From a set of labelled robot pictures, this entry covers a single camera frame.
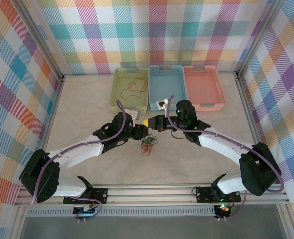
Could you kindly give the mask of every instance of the plastic basket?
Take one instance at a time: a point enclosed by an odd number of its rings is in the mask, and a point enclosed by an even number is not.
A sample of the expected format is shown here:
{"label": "plastic basket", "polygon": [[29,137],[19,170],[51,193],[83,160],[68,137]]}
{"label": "plastic basket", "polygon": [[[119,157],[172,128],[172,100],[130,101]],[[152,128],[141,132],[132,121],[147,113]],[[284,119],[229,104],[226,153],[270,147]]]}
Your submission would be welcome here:
{"label": "plastic basket", "polygon": [[196,111],[219,111],[225,105],[224,89],[215,66],[184,66],[189,101]]}
{"label": "plastic basket", "polygon": [[149,66],[149,103],[152,111],[158,111],[156,101],[175,95],[170,110],[176,103],[188,99],[182,66]]}
{"label": "plastic basket", "polygon": [[114,113],[121,109],[117,105],[117,100],[128,109],[138,109],[142,114],[147,112],[148,106],[148,69],[147,68],[117,68],[115,70],[112,84],[110,108]]}

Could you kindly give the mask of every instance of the beige floor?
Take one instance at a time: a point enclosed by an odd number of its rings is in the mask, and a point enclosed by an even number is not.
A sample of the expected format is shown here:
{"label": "beige floor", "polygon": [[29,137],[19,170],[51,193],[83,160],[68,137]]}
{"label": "beige floor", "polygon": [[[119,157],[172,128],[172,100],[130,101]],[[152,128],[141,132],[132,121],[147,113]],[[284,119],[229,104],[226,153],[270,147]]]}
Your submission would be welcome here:
{"label": "beige floor", "polygon": [[[233,75],[221,74],[221,79],[226,106],[218,112],[198,112],[198,118],[230,137],[253,142]],[[66,78],[47,151],[81,141],[112,121],[114,114],[109,108],[112,81],[113,75]],[[163,112],[148,108],[137,123],[157,114]],[[140,142],[131,140],[70,168],[64,175],[81,175],[92,184],[145,184],[207,183],[223,173],[239,173],[235,163],[210,149],[173,139],[169,131],[154,134],[159,143],[149,157],[141,156]]]}

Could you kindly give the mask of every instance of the basket handle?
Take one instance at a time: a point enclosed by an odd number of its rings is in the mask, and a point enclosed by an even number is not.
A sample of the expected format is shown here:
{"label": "basket handle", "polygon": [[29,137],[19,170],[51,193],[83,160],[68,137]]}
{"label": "basket handle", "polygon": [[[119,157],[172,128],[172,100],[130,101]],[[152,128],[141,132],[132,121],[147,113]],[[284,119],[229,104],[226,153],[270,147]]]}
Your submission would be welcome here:
{"label": "basket handle", "polygon": [[192,66],[192,68],[195,71],[202,71],[205,69],[205,65],[196,65],[196,66]]}
{"label": "basket handle", "polygon": [[201,107],[212,107],[215,106],[215,103],[205,103],[205,104],[201,104]]}
{"label": "basket handle", "polygon": [[135,68],[135,67],[126,67],[125,70],[128,73],[138,73],[139,72],[139,68]]}
{"label": "basket handle", "polygon": [[169,71],[172,69],[172,66],[164,65],[164,66],[159,66],[160,71]]}

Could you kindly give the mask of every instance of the black mounting bracket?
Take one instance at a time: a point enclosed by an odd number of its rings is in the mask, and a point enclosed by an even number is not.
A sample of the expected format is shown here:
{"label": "black mounting bracket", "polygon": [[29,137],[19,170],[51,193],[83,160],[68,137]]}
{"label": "black mounting bracket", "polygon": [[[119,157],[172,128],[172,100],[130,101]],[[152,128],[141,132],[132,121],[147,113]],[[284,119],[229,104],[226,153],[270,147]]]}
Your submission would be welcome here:
{"label": "black mounting bracket", "polygon": [[239,192],[225,194],[223,197],[217,199],[212,194],[211,187],[195,187],[196,201],[198,203],[239,203],[241,202],[241,195]]}
{"label": "black mounting bracket", "polygon": [[[97,199],[102,204],[107,203],[108,189],[107,188],[93,188],[92,185],[82,176],[77,176],[86,186],[86,190],[79,198]],[[93,204],[93,201],[77,200],[68,196],[64,197],[63,204]]]}

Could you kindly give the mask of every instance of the metal frame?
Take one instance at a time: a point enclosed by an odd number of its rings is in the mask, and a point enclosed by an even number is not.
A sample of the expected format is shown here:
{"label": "metal frame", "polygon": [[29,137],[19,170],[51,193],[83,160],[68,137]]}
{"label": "metal frame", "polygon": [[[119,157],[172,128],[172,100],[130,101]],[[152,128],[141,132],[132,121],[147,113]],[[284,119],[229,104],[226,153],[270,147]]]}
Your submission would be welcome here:
{"label": "metal frame", "polygon": [[[146,184],[146,185],[93,185],[95,188],[108,188],[108,200],[104,207],[114,206],[196,206],[196,205],[220,205],[220,203],[197,203],[196,196],[192,194],[192,188],[196,185],[208,187],[210,184]],[[16,206],[30,207],[32,197],[23,188],[18,195]],[[258,197],[247,193],[246,204],[286,204],[289,203],[286,192],[265,192]],[[41,204],[33,204],[33,207],[60,207],[63,197],[52,197]]]}
{"label": "metal frame", "polygon": [[[214,206],[163,206],[163,207],[104,207],[97,216],[121,217],[167,217],[167,216],[214,216]],[[73,207],[29,208],[27,217],[74,217]]]}
{"label": "metal frame", "polygon": [[[62,94],[62,90],[63,90],[63,86],[64,86],[64,77],[62,78],[62,81],[58,87],[58,91],[57,91],[57,97],[53,106],[53,111],[51,113],[51,117],[49,119],[48,122],[48,126],[47,126],[47,130],[44,136],[44,141],[42,144],[42,148],[45,150],[47,143],[48,143],[48,139],[49,139],[49,135],[53,126],[53,122],[54,122],[54,118],[55,118],[55,114],[57,111],[57,107],[58,107],[58,103],[59,103],[59,99],[61,97]],[[10,223],[10,227],[9,230],[7,231],[6,234],[6,238],[7,239],[17,239],[20,238],[20,235],[22,233],[23,230],[23,225],[24,225],[24,221],[26,218],[28,212],[28,207],[17,207],[16,208],[16,215],[15,218],[13,218],[12,222]]]}
{"label": "metal frame", "polygon": [[263,20],[263,22],[261,24],[261,26],[262,26],[261,29],[256,34],[255,39],[254,39],[250,49],[248,50],[246,56],[243,59],[243,63],[238,71],[239,78],[241,78],[241,76],[243,75],[243,73],[245,72],[245,70],[247,69],[249,64],[251,63],[258,47],[260,46],[260,44],[264,40],[264,37],[266,36],[268,30],[270,29],[275,17],[277,16],[277,14],[280,11],[284,2],[285,2],[285,0],[274,0],[273,1],[265,19]]}
{"label": "metal frame", "polygon": [[[258,134],[258,130],[252,115],[252,111],[250,110],[248,99],[245,95],[244,86],[242,83],[243,78],[238,78],[237,75],[234,73],[234,79],[238,88],[238,92],[240,94],[242,104],[244,107],[244,111],[246,114],[247,121],[250,126],[250,130],[253,136],[254,143],[257,143],[260,141],[260,136]],[[292,207],[289,203],[277,204],[278,213],[280,215],[280,219],[282,221],[283,229],[285,232],[285,235],[288,239],[294,239],[294,215],[292,211]]]}
{"label": "metal frame", "polygon": [[21,0],[12,0],[11,1],[16,8],[18,14],[21,16],[22,20],[24,21],[25,25],[27,26],[28,31],[34,38],[36,45],[40,48],[41,52],[43,53],[45,59],[47,60],[48,64],[56,74],[56,77],[60,80],[63,80],[63,73],[61,72],[58,64],[54,56],[52,55],[51,51],[49,50],[44,38],[42,37],[41,33],[38,30],[33,18],[28,12],[25,4],[22,3]]}

